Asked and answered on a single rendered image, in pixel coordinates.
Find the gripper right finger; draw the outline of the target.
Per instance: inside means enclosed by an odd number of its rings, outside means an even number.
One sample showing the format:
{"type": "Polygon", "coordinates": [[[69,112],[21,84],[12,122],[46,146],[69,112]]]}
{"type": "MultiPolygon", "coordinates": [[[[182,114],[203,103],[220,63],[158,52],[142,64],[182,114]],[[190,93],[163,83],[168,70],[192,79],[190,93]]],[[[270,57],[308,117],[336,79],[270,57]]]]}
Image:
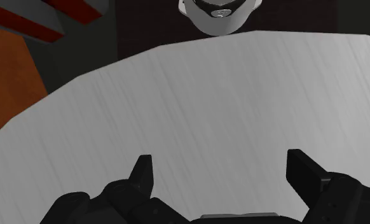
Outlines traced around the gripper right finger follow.
{"type": "Polygon", "coordinates": [[[308,207],[302,224],[370,224],[370,187],[328,172],[300,149],[287,151],[285,177],[308,207]]]}

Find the red and grey furniture piece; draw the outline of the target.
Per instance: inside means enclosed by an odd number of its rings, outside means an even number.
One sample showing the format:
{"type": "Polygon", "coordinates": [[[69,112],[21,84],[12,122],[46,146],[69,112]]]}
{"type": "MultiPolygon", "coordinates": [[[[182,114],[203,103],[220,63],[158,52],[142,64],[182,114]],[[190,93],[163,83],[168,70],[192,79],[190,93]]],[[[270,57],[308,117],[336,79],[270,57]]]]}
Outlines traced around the red and grey furniture piece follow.
{"type": "Polygon", "coordinates": [[[59,13],[86,25],[108,9],[109,0],[0,0],[0,28],[53,43],[65,36],[59,13]]]}

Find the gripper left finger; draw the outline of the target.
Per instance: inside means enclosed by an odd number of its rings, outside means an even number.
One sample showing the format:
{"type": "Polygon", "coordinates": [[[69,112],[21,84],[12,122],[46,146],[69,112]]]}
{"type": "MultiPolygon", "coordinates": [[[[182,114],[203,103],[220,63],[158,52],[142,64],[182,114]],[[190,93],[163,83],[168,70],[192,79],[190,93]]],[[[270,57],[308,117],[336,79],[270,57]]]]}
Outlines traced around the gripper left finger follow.
{"type": "Polygon", "coordinates": [[[40,224],[191,224],[152,198],[153,186],[152,156],[141,155],[129,178],[110,182],[94,198],[85,192],[60,196],[40,224]]]}

